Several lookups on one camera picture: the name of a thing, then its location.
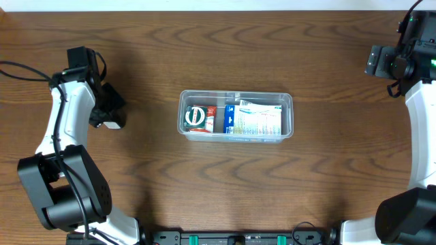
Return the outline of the dark brown medicine bottle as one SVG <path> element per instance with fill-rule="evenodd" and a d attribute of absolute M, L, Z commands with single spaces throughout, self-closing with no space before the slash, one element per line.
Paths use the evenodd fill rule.
<path fill-rule="evenodd" d="M 109 129 L 122 129 L 125 126 L 126 119 L 125 118 L 113 118 L 109 121 L 104 121 L 103 124 Z"/>

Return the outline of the green Zam-Buk box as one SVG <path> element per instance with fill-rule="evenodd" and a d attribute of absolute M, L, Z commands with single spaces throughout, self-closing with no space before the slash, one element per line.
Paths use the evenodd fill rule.
<path fill-rule="evenodd" d="M 184 115 L 184 126 L 188 129 L 204 129 L 207 113 L 207 107 L 188 106 Z"/>

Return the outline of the red Panadol ActiFast box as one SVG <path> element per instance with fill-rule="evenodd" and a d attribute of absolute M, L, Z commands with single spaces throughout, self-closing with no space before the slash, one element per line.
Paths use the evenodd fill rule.
<path fill-rule="evenodd" d="M 215 116 L 216 116 L 216 107 L 215 106 L 204 106 L 207 107 L 208 113 L 207 113 L 207 119 L 206 119 L 206 126 L 204 129 L 189 129 L 190 131 L 197 131 L 197 132 L 203 132 L 203 133 L 212 133 L 214 131 L 214 123 L 215 123 Z"/>

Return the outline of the white Panadol tube box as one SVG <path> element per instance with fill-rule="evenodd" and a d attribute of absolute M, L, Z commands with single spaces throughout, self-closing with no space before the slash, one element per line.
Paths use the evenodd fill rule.
<path fill-rule="evenodd" d="M 282 111 L 281 105 L 260 105 L 250 101 L 241 100 L 239 110 L 246 114 L 277 114 Z"/>

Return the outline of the blue cooling patch box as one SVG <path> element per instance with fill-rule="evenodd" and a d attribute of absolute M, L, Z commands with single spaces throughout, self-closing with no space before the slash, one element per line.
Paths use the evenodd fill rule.
<path fill-rule="evenodd" d="M 227 105 L 223 132 L 237 135 L 281 135 L 281 112 L 246 114 L 239 105 Z"/>

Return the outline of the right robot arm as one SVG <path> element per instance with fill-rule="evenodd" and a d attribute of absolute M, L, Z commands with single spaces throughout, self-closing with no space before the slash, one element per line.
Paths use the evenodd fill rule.
<path fill-rule="evenodd" d="M 343 221 L 331 244 L 435 243 L 435 12 L 410 9 L 399 22 L 395 47 L 373 46 L 366 74 L 393 80 L 411 125 L 412 164 L 407 190 L 381 202 L 375 216 Z"/>

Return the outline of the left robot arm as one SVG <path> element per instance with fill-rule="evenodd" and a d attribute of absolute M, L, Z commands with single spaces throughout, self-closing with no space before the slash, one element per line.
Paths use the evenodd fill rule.
<path fill-rule="evenodd" d="M 100 53 L 67 51 L 68 67 L 48 79 L 52 109 L 41 144 L 18 162 L 18 176 L 45 229 L 68 244 L 145 244 L 136 218 L 112 205 L 108 182 L 87 152 L 88 128 L 122 129 L 125 100 L 104 82 Z"/>

